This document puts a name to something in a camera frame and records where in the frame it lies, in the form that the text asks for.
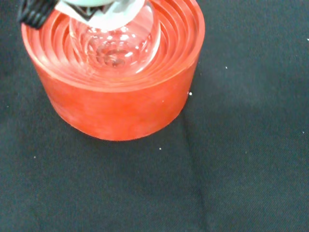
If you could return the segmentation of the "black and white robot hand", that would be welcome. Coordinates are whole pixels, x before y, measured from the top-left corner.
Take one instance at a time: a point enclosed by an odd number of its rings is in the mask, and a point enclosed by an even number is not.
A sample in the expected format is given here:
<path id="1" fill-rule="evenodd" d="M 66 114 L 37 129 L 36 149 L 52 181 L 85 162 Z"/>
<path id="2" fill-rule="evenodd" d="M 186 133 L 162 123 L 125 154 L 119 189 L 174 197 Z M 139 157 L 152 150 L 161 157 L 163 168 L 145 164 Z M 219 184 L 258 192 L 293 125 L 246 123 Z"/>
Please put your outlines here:
<path id="1" fill-rule="evenodd" d="M 144 0 L 22 0 L 17 20 L 40 29 L 55 10 L 93 28 L 118 29 L 132 21 Z"/>

